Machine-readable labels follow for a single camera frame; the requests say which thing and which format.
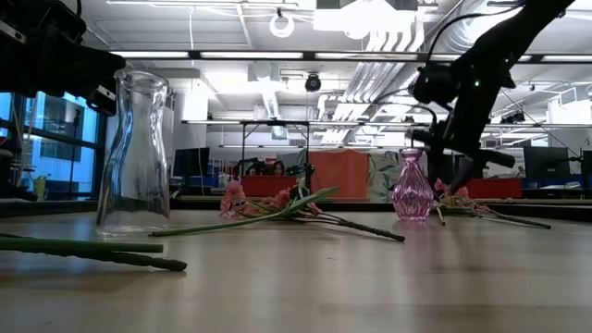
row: fluorescent light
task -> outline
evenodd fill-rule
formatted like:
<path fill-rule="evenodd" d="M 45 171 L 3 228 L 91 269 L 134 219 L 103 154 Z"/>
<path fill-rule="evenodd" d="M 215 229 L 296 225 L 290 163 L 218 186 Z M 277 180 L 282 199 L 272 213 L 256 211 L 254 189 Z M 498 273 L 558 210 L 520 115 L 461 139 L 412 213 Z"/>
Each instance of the fluorescent light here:
<path fill-rule="evenodd" d="M 392 54 L 392 53 L 367 53 L 367 52 L 319 52 L 314 54 L 316 59 L 338 59 L 338 60 L 366 60 L 366 61 L 414 61 L 416 54 Z"/>
<path fill-rule="evenodd" d="M 242 148 L 239 144 L 220 144 L 218 148 Z M 244 148 L 249 149 L 303 149 L 306 146 L 296 145 L 252 145 L 247 144 Z M 309 149 L 400 149 L 402 146 L 357 146 L 357 145 L 312 145 Z"/>
<path fill-rule="evenodd" d="M 239 120 L 187 120 L 185 124 L 190 125 L 240 125 Z"/>
<path fill-rule="evenodd" d="M 430 57 L 430 60 L 433 60 L 433 61 L 454 61 L 460 57 L 461 57 L 461 55 L 432 55 L 432 57 Z"/>
<path fill-rule="evenodd" d="M 311 121 L 310 124 L 318 126 L 361 126 L 364 123 L 358 121 Z"/>
<path fill-rule="evenodd" d="M 144 58 L 189 58 L 188 52 L 177 51 L 113 51 L 113 55 L 123 56 L 127 59 Z"/>
<path fill-rule="evenodd" d="M 241 145 L 239 144 L 220 144 L 218 146 L 219 148 L 242 148 Z M 245 148 L 260 148 L 260 149 L 269 149 L 269 148 L 273 148 L 273 149 L 293 149 L 293 148 L 304 148 L 306 147 L 304 146 L 297 146 L 297 145 L 253 145 L 253 144 L 245 144 L 244 146 Z"/>
<path fill-rule="evenodd" d="M 201 52 L 200 55 L 204 59 L 302 59 L 304 57 L 302 52 Z"/>
<path fill-rule="evenodd" d="M 241 3 L 242 0 L 224 0 L 224 1 L 213 1 L 213 0 L 205 0 L 205 1 L 127 1 L 127 0 L 107 0 L 106 1 L 109 5 L 145 5 L 145 6 L 204 6 L 204 5 L 212 5 L 218 4 L 219 6 L 223 6 L 226 4 L 238 4 Z"/>
<path fill-rule="evenodd" d="M 257 1 L 245 2 L 243 0 L 192 0 L 192 1 L 127 1 L 127 0 L 107 0 L 109 5 L 136 5 L 136 6 L 156 6 L 156 7 L 195 7 L 195 6 L 213 6 L 213 7 L 234 7 L 238 4 L 244 7 L 272 7 L 272 8 L 298 8 L 297 3 L 282 3 L 281 1 Z"/>
<path fill-rule="evenodd" d="M 541 62 L 592 62 L 592 55 L 545 55 Z"/>

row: green leaf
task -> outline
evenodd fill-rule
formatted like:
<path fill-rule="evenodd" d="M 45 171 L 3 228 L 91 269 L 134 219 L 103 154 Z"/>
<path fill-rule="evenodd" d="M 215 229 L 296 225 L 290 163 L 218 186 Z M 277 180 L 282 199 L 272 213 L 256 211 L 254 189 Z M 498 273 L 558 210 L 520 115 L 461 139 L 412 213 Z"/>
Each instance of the green leaf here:
<path fill-rule="evenodd" d="M 259 208 L 260 210 L 265 211 L 267 213 L 277 213 L 277 212 L 280 211 L 276 207 L 271 207 L 271 206 L 270 207 L 265 207 L 263 205 L 260 205 L 259 203 L 256 203 L 254 201 L 251 201 L 251 200 L 246 200 L 246 202 L 247 202 L 247 204 L 249 204 L 249 205 L 251 205 L 251 206 L 253 206 L 255 208 Z"/>
<path fill-rule="evenodd" d="M 315 194 L 309 195 L 305 198 L 295 201 L 293 204 L 291 204 L 289 206 L 289 209 L 285 212 L 287 214 L 292 213 L 292 212 L 296 212 L 297 210 L 308 206 L 308 204 L 310 204 L 310 203 L 316 203 L 320 200 L 325 199 L 326 197 L 328 197 L 328 195 L 330 195 L 336 191 L 339 191 L 339 187 L 332 187 L 332 188 L 327 188 L 327 189 L 323 189 L 321 191 L 318 191 Z"/>

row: person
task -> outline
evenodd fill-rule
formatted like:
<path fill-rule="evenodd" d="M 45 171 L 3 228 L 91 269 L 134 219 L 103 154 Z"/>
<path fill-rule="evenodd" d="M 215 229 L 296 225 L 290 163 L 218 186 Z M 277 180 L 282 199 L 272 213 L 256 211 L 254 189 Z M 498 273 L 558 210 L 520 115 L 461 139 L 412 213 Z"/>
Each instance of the person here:
<path fill-rule="evenodd" d="M 286 174 L 286 167 L 282 161 L 274 163 L 274 176 L 284 176 Z"/>
<path fill-rule="evenodd" d="M 264 174 L 265 164 L 255 162 L 247 169 L 248 176 L 262 176 Z"/>

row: security camera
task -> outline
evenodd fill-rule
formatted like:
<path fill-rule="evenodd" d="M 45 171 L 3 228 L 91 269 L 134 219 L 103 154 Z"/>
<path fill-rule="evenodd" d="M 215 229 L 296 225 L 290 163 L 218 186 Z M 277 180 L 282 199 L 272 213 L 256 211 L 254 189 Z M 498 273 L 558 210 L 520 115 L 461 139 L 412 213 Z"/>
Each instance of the security camera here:
<path fill-rule="evenodd" d="M 309 93 L 318 92 L 321 89 L 321 80 L 318 78 L 318 74 L 308 74 L 304 88 Z"/>

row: table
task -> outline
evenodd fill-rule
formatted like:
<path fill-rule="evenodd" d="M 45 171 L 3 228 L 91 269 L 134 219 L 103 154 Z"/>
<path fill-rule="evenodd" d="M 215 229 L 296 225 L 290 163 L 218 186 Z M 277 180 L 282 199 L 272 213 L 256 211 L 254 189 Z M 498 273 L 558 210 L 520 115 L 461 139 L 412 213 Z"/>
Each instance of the table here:
<path fill-rule="evenodd" d="M 0 322 L 12 332 L 589 332 L 592 227 L 449 218 L 395 223 L 405 244 L 314 225 L 263 223 L 165 239 L 184 273 L 0 253 Z M 89 239 L 94 214 L 0 219 L 0 231 Z M 174 211 L 178 226 L 214 211 Z"/>

